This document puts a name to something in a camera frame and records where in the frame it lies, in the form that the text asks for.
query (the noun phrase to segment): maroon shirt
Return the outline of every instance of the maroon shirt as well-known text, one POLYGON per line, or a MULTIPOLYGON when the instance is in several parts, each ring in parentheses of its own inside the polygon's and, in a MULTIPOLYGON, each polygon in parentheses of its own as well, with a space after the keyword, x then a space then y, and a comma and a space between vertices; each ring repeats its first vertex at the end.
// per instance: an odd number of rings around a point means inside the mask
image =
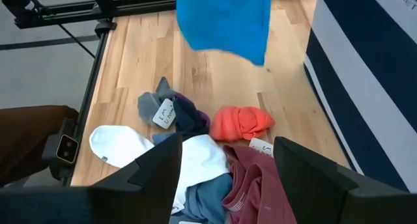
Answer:
POLYGON ((233 224, 296 224, 275 161, 245 146, 224 146, 233 187, 223 200, 233 224))

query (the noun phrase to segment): paper tag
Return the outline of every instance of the paper tag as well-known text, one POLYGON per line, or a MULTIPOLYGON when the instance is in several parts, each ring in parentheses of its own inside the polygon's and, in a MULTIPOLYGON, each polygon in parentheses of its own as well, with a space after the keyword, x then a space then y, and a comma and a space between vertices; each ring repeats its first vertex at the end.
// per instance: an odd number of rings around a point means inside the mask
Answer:
POLYGON ((169 126, 175 119, 175 111, 173 103, 170 99, 165 99, 161 107, 159 107, 154 118, 152 119, 157 125, 161 126, 164 129, 168 129, 169 126))
POLYGON ((249 143, 249 147, 256 149, 258 152, 262 154, 265 154, 270 157, 274 157, 274 145, 268 142, 253 138, 249 143))

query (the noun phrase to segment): white cloth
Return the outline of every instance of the white cloth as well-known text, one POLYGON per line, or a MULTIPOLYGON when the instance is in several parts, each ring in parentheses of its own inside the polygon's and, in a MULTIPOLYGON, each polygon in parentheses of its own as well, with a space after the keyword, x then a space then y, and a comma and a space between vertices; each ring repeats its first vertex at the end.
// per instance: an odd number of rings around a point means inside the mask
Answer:
POLYGON ((99 126, 90 135, 91 150, 103 161, 122 168, 154 145, 128 126, 99 126))
POLYGON ((209 135, 198 135, 182 143, 181 172, 171 214, 184 209, 190 186, 228 173, 224 151, 209 135))

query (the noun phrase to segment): metal frame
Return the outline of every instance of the metal frame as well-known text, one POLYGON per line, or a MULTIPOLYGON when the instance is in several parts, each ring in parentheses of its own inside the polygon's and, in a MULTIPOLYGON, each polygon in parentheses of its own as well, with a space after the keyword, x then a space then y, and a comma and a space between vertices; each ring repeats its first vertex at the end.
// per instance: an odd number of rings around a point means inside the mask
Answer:
MULTIPOLYGON (((109 23, 114 17, 130 16, 136 14, 146 14, 151 12, 163 12, 175 10, 176 0, 92 0, 79 3, 68 3, 63 5, 47 6, 47 10, 41 12, 35 20, 16 20, 16 25, 20 29, 42 27, 49 25, 61 25, 64 23, 74 23, 89 20, 105 20, 102 23, 109 23)), ((94 58, 90 78, 85 90, 83 103, 79 112, 78 126, 74 132, 74 138, 81 143, 87 116, 90 111, 91 100, 93 98, 98 73, 102 63, 104 50, 106 47, 109 29, 98 30, 96 33, 100 37, 100 43, 94 58)), ((70 168, 71 176, 61 179, 63 186, 69 186, 74 168, 70 168)))

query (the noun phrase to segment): orange cloth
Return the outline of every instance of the orange cloth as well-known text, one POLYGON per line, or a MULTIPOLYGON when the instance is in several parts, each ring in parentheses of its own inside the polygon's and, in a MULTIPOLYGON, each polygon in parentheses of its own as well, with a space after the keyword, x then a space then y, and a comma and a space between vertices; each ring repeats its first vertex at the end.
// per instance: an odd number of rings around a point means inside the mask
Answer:
POLYGON ((251 140, 273 125, 274 119, 256 107, 223 106, 214 116, 209 134, 220 141, 251 140))

